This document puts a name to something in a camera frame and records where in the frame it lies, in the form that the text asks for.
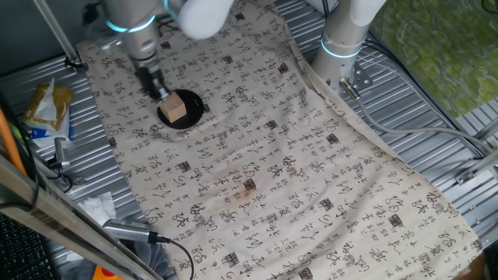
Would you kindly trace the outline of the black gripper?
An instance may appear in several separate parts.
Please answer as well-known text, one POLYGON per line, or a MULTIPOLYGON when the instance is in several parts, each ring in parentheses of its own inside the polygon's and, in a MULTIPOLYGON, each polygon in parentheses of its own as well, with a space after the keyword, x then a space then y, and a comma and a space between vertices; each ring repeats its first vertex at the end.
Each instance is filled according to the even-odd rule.
POLYGON ((150 97, 156 102, 165 101, 170 96, 170 91, 165 87, 164 77, 158 58, 146 60, 132 59, 135 72, 142 87, 149 92, 150 97))

